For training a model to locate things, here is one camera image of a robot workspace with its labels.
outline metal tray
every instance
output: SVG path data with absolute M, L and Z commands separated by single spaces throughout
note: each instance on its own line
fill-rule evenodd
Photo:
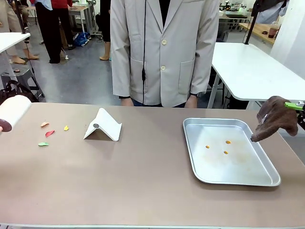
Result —
M 187 118 L 183 128 L 193 172 L 202 182 L 268 187 L 281 183 L 260 144 L 251 142 L 252 131 L 245 122 Z

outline white pillar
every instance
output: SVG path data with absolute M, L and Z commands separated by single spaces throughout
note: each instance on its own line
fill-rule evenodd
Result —
M 290 0 L 270 55 L 305 79 L 305 0 Z

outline white cylinder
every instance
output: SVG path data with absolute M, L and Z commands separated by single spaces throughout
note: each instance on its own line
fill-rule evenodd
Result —
M 23 95 L 16 95 L 5 100 L 0 105 L 0 126 L 3 128 L 2 131 L 11 131 L 30 106 L 31 101 Z

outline brown towel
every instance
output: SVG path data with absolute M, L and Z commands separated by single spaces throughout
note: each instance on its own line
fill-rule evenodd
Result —
M 259 125 L 251 136 L 251 141 L 259 142 L 273 135 L 279 128 L 283 128 L 291 136 L 297 134 L 297 113 L 285 107 L 289 100 L 280 96 L 268 99 L 257 114 Z

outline tray rim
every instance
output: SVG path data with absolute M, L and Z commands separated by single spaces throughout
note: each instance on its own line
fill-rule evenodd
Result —
M 266 152 L 264 151 L 264 149 L 262 148 L 261 144 L 259 144 L 257 142 L 257 144 L 259 145 L 259 147 L 263 150 L 263 153 L 265 154 L 265 156 L 267 157 L 269 163 L 271 164 L 271 166 L 273 167 L 274 171 L 276 172 L 279 180 L 278 182 L 274 183 L 274 184 L 271 184 L 271 185 L 255 185 L 255 184 L 239 184 L 239 183 L 229 183 L 229 182 L 217 182 L 217 181 L 214 181 L 214 182 L 211 182 L 211 181 L 206 181 L 204 179 L 202 179 L 201 177 L 198 176 L 198 174 L 196 173 L 196 170 L 194 168 L 194 163 L 193 163 L 193 160 L 192 160 L 192 155 L 191 155 L 191 151 L 190 151 L 190 146 L 189 146 L 189 141 L 188 141 L 188 138 L 187 138 L 187 134 L 186 134 L 186 125 L 185 123 L 187 122 L 187 120 L 190 120 L 190 119 L 209 119 L 209 120 L 235 120 L 235 121 L 239 121 L 239 122 L 242 122 L 244 123 L 247 128 L 249 128 L 250 132 L 253 134 L 251 128 L 249 127 L 249 125 L 244 122 L 243 120 L 240 120 L 240 119 L 236 119 L 236 118 L 186 118 L 184 119 L 183 121 L 183 130 L 184 130 L 184 136 L 185 136 L 185 140 L 186 140 L 186 144 L 187 144 L 187 149 L 188 149 L 188 152 L 189 152 L 189 156 L 190 156 L 190 161 L 191 161 L 191 165 L 192 165 L 192 170 L 193 170 L 193 173 L 194 175 L 197 177 L 198 180 L 200 180 L 201 182 L 204 182 L 206 184 L 218 184 L 218 185 L 243 185 L 243 186 L 256 186 L 256 187 L 276 187 L 276 186 L 279 186 L 282 182 L 282 179 L 281 179 L 281 176 L 279 175 L 278 171 L 276 170 L 275 166 L 273 165 L 272 161 L 270 160 L 270 158 L 268 157 L 268 155 L 266 154 Z

